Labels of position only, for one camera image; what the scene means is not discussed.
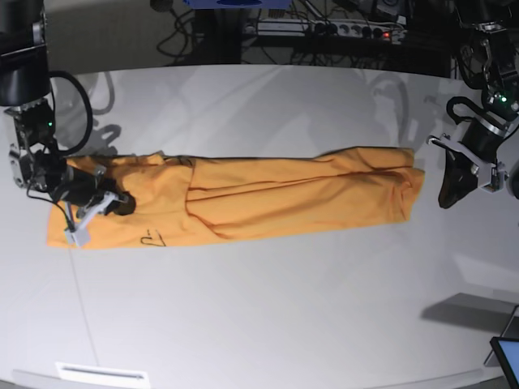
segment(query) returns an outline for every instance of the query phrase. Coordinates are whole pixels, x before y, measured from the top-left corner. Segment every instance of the orange shirt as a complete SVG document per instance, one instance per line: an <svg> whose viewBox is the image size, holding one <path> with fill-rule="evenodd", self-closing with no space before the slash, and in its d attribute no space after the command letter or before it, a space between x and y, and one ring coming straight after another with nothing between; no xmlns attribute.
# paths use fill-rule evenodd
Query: orange shirt
<svg viewBox="0 0 519 389"><path fill-rule="evenodd" d="M403 222L422 187L409 149L356 147L312 160L77 157L136 200L129 216L95 216L84 249L199 246ZM62 213L49 246L68 247Z"/></svg>

